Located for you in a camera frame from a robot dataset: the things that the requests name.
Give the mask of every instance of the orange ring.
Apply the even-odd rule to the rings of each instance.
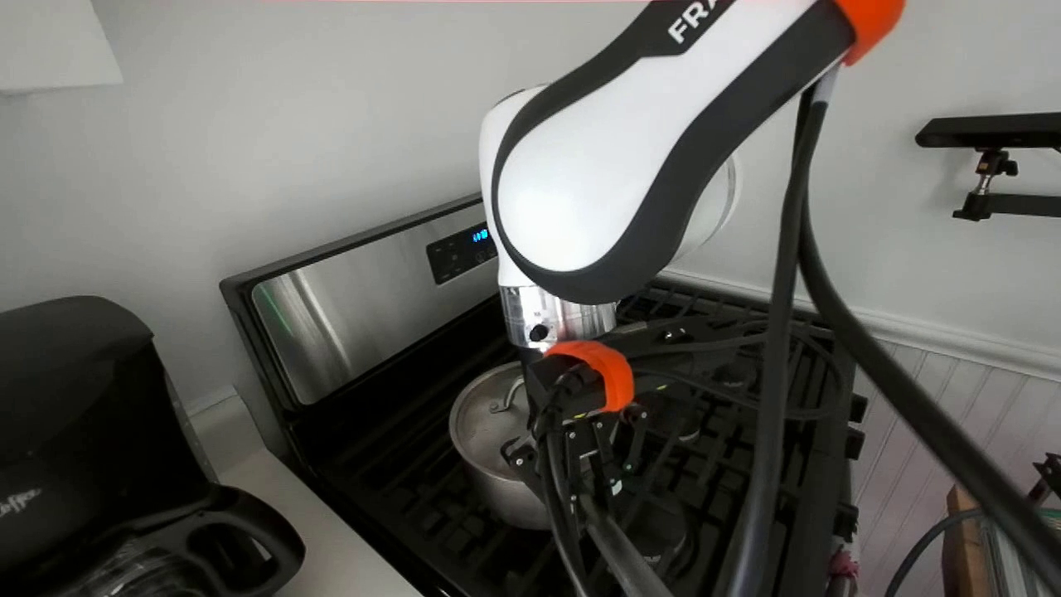
[[[619,412],[633,402],[633,370],[623,353],[593,340],[560,343],[545,352],[545,356],[574,357],[601,374],[604,379],[605,412]]]
[[[887,35],[900,15],[904,0],[836,0],[851,27],[855,30],[855,45],[843,56],[843,64],[851,66],[858,62]]]

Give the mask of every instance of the coffee maker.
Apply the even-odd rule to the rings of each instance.
[[[298,533],[213,482],[193,437],[132,313],[73,296],[0,314],[0,593],[275,593]]]

